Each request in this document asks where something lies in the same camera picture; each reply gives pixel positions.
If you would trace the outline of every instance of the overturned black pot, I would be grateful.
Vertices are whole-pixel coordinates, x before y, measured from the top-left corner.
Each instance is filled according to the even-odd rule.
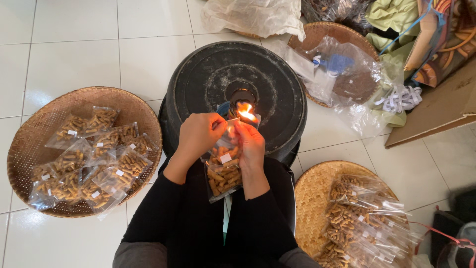
[[[306,124],[304,89],[284,60],[239,41],[204,46],[174,71],[159,115],[164,143],[168,143],[165,153],[177,148],[180,126],[191,113],[214,112],[240,88],[257,98],[255,111],[261,115],[259,132],[266,140],[266,156],[291,165]]]

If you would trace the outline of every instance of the cardboard box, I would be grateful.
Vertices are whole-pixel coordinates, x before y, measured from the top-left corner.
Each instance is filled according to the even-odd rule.
[[[476,57],[436,88],[425,86],[421,97],[405,126],[390,133],[386,149],[476,121]]]

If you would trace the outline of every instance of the blue string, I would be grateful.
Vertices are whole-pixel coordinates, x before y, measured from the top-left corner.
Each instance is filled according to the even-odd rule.
[[[388,44],[384,49],[382,49],[382,51],[380,52],[379,56],[381,56],[385,50],[387,50],[387,48],[395,43],[402,35],[404,35],[407,31],[409,31],[413,26],[415,26],[417,23],[419,23],[421,21],[421,19],[426,16],[428,14],[428,12],[430,12],[430,10],[432,9],[432,4],[433,4],[433,0],[430,0],[430,3],[428,4],[428,8],[426,9],[426,12],[420,17],[418,18],[418,20],[416,20],[415,22],[412,23],[412,25],[410,25],[410,27],[408,27],[402,34],[400,34],[397,38],[395,38],[393,41],[390,42],[390,44]]]

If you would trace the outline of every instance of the round bamboo basket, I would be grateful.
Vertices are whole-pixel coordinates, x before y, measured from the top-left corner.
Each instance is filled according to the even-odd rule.
[[[87,87],[64,94],[39,109],[17,131],[7,158],[8,179],[17,196],[28,203],[33,182],[33,167],[54,161],[63,150],[47,148],[44,145],[70,114],[90,118],[93,106],[113,107],[121,109],[113,126],[121,126],[137,122],[140,134],[147,133],[159,147],[159,151],[151,153],[148,159],[153,162],[138,178],[141,183],[135,190],[130,190],[121,202],[135,196],[155,173],[162,152],[162,133],[159,121],[152,108],[136,95],[122,89],[112,87]],[[93,211],[85,201],[73,208],[60,202],[53,208],[41,211],[44,214],[76,218],[93,215]]]
[[[304,25],[304,32],[306,33],[306,38],[304,42],[301,43],[296,35],[291,36],[289,39],[288,46],[291,48],[302,48],[304,50],[311,50],[319,45],[322,39],[328,35],[334,37],[342,43],[351,43],[362,49],[371,56],[376,62],[379,62],[378,53],[375,50],[374,46],[365,39],[360,33],[354,31],[353,29],[346,27],[342,24],[329,21],[318,21],[313,23],[308,23]],[[334,87],[334,92],[340,96],[352,96],[352,99],[355,100],[358,104],[363,104],[372,97],[372,95],[377,91],[377,83],[373,82],[370,78],[370,73],[363,73],[358,78],[354,79],[355,83],[352,85],[348,84],[348,81],[342,81],[346,86],[345,88],[339,87],[340,81],[336,80],[336,86]],[[315,103],[328,107],[327,104],[313,98],[306,92],[306,96],[314,101]]]
[[[332,180],[341,174],[377,176],[367,168],[348,161],[327,161],[317,164],[299,177],[294,188],[296,196],[296,242],[314,257],[329,241],[322,231],[327,225],[324,212],[329,205]],[[398,200],[388,188],[388,194]]]

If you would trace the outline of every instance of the fire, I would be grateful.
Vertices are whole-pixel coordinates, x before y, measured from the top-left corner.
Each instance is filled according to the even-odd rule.
[[[256,123],[256,122],[258,122],[258,118],[256,118],[256,116],[254,116],[252,113],[249,112],[251,110],[251,108],[253,108],[253,106],[251,106],[251,104],[249,104],[249,103],[237,103],[238,113],[241,116],[246,117],[249,120]]]

